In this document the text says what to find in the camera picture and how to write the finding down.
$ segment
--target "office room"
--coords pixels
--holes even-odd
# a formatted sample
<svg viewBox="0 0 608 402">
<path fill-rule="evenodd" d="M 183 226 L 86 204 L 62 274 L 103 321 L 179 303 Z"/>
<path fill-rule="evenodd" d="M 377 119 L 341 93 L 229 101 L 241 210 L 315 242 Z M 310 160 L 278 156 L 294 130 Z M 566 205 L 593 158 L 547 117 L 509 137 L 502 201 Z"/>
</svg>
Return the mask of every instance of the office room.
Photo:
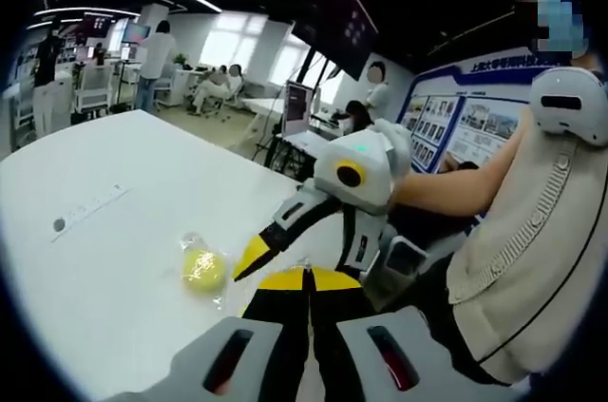
<svg viewBox="0 0 608 402">
<path fill-rule="evenodd" d="M 579 388 L 605 305 L 598 1 L 15 0 L 8 381 L 158 402 Z"/>
</svg>

